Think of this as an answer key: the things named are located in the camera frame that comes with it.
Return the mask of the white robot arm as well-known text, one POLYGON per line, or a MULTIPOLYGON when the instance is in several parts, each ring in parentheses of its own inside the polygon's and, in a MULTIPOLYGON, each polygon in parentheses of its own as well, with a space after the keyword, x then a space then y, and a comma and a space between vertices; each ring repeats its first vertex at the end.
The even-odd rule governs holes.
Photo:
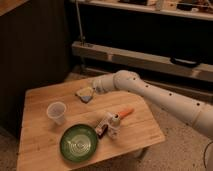
POLYGON ((94 92, 104 94, 112 91, 142 96, 213 140, 213 105, 148 84, 135 72, 120 70, 95 77, 76 95, 88 103, 94 92))

